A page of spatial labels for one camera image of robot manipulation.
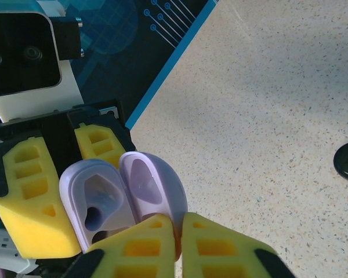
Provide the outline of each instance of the yellow foam padding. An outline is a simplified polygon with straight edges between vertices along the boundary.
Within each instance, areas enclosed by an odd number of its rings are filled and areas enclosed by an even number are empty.
[[[92,278],[174,278],[175,238],[170,218],[157,214],[91,246],[105,255]]]
[[[196,213],[184,216],[182,254],[185,278],[270,278],[254,254],[254,250],[259,248],[276,254],[270,246]]]
[[[118,161],[125,150],[110,128],[82,123],[75,129],[75,135],[83,159],[98,158],[118,169]]]
[[[80,253],[44,139],[22,141],[2,160],[9,193],[0,197],[0,218],[20,255],[45,259]]]

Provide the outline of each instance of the white speckled surface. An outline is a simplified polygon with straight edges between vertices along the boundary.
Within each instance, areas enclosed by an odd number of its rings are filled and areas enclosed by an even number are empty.
[[[348,142],[348,1],[220,1],[132,136],[178,172],[191,211],[297,277],[348,277],[332,164]]]

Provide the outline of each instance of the speckled countertop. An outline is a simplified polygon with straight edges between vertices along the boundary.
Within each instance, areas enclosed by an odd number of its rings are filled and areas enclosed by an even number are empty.
[[[348,1],[220,1],[132,136],[177,171],[191,211],[270,244],[297,277],[348,277],[332,164],[348,142]]]

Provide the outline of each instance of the yellow sponge pad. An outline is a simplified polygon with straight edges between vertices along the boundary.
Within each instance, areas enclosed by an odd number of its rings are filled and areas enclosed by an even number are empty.
[[[184,216],[182,254],[185,278],[270,278],[254,254],[254,250],[259,248],[276,253],[270,246],[196,213]]]
[[[92,278],[174,278],[175,239],[170,218],[157,214],[91,246],[105,255]]]
[[[75,129],[75,135],[83,159],[98,158],[118,169],[118,161],[125,150],[111,129],[82,123]]]
[[[81,252],[59,195],[59,179],[42,137],[3,156],[9,193],[0,218],[23,258],[67,258]]]

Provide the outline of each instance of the blue border stripe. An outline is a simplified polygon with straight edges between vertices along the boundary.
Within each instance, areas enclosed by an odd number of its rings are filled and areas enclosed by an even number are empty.
[[[178,44],[177,48],[174,50],[173,54],[170,56],[169,60],[166,62],[160,73],[157,75],[156,79],[140,100],[137,107],[134,109],[133,113],[126,121],[127,128],[131,129],[137,122],[143,111],[146,109],[166,77],[169,75],[175,64],[179,61],[180,56],[184,53],[190,42],[193,40],[198,30],[204,24],[205,20],[208,18],[210,13],[213,11],[216,3],[214,0],[209,0],[204,6],[200,14],[197,16],[193,22],[191,28],[188,30],[187,34],[183,37],[182,41]]]

